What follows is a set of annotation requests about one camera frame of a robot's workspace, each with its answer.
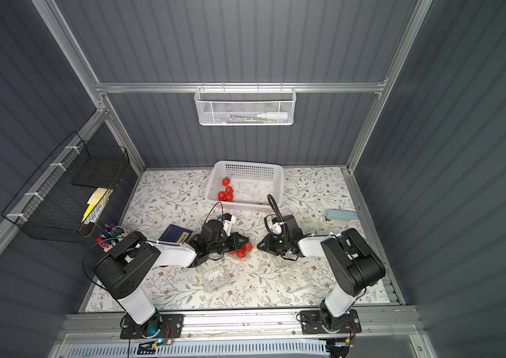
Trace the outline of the clear clamshell container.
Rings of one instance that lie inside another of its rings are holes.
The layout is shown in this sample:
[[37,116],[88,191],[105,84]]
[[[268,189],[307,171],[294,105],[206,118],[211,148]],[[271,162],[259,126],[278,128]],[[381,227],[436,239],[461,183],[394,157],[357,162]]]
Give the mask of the clear clamshell container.
[[199,269],[199,278],[205,292],[216,292],[232,282],[233,277],[226,265],[213,263]]
[[283,261],[275,268],[276,288],[285,301],[297,301],[312,287],[310,267],[301,261]]
[[238,260],[244,260],[250,256],[251,251],[253,250],[253,245],[248,240],[233,240],[230,241],[230,251],[227,254],[232,258],[236,258]]

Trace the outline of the white plastic perforated basket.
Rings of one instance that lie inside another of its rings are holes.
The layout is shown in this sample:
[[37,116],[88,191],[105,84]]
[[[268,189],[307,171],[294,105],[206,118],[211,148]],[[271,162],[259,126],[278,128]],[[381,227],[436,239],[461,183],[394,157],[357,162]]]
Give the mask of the white plastic perforated basket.
[[271,213],[268,202],[271,195],[276,204],[281,205],[284,199],[284,168],[275,164],[253,163],[242,161],[217,162],[207,182],[204,192],[205,201],[215,203],[218,194],[225,190],[224,179],[229,180],[233,189],[232,201],[224,201],[226,210],[248,210]]

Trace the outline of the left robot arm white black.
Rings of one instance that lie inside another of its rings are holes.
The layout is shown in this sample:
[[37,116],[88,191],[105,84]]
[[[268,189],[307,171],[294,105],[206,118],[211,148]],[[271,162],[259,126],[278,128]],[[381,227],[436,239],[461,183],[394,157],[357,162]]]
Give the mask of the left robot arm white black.
[[233,232],[232,225],[230,219],[211,219],[196,234],[171,225],[159,240],[132,231],[94,266],[94,276],[133,323],[144,325],[158,315],[142,288],[148,273],[157,266],[195,268],[225,254],[245,255],[252,249],[250,240]]

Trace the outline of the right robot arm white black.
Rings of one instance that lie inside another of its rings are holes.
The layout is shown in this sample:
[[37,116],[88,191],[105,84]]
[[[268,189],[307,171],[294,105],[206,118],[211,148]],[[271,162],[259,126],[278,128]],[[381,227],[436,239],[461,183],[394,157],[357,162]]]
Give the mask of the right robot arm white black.
[[356,333],[353,307],[366,289],[386,274],[386,267],[367,241],[354,229],[339,234],[305,235],[293,216],[280,219],[275,214],[266,222],[266,236],[257,249],[288,261],[319,257],[326,259],[336,286],[319,306],[319,315],[299,313],[299,321],[307,334],[324,331],[336,333],[350,328]]

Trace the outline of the dark blue booklet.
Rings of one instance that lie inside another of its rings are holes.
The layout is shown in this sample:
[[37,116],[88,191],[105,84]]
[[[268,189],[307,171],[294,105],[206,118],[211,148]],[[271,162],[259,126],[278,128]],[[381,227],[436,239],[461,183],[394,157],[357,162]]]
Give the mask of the dark blue booklet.
[[170,224],[161,234],[158,242],[168,245],[181,245],[188,240],[192,234],[193,231],[189,229]]

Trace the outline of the light blue sponge block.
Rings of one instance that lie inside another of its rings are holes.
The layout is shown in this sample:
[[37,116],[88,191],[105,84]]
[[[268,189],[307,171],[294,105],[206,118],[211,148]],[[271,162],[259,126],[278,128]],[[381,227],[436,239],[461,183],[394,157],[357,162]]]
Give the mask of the light blue sponge block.
[[324,217],[326,222],[351,222],[359,220],[354,210],[327,209]]

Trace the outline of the pink cup with markers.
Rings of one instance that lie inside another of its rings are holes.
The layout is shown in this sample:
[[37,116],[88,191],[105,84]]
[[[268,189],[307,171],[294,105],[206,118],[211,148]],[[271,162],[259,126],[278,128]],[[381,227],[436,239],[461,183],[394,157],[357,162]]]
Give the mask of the pink cup with markers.
[[99,235],[96,237],[96,244],[100,246],[104,252],[108,252],[129,234],[127,229],[113,224],[106,224],[103,228],[96,224],[96,228],[100,231]]

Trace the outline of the white marker in basket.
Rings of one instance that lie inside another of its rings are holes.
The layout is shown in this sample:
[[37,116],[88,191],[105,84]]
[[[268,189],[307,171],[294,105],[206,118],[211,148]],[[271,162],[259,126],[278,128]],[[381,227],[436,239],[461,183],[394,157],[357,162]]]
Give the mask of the white marker in basket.
[[272,122],[286,122],[289,120],[288,112],[266,112],[266,113],[257,113],[254,115],[255,119],[263,119]]

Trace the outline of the yellow sticky notes pad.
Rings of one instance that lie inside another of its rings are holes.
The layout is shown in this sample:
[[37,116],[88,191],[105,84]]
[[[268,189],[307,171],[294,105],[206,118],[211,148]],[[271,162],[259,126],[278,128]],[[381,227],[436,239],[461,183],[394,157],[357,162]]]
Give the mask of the yellow sticky notes pad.
[[83,224],[89,224],[90,222],[97,222],[105,209],[113,189],[98,188],[88,199],[87,209],[84,212]]

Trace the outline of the black notebook in basket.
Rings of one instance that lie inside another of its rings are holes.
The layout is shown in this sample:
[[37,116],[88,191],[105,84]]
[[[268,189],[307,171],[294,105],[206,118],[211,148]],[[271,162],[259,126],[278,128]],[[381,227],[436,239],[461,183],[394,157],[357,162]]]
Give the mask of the black notebook in basket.
[[71,180],[72,185],[115,189],[129,166],[126,159],[89,157]]

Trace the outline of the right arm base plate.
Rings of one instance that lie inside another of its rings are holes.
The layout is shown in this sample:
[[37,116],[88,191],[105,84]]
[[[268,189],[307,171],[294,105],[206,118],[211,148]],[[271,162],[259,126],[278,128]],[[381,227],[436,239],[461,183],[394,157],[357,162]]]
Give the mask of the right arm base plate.
[[296,315],[304,335],[345,334],[351,337],[362,332],[356,310],[333,317],[320,310],[302,310]]

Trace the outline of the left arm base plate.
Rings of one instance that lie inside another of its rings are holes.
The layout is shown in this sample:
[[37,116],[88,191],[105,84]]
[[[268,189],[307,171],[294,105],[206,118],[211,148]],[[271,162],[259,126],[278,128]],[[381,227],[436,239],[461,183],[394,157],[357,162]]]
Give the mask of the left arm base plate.
[[128,314],[120,321],[121,340],[168,340],[181,336],[185,316],[181,314],[155,313],[146,323],[136,323]]

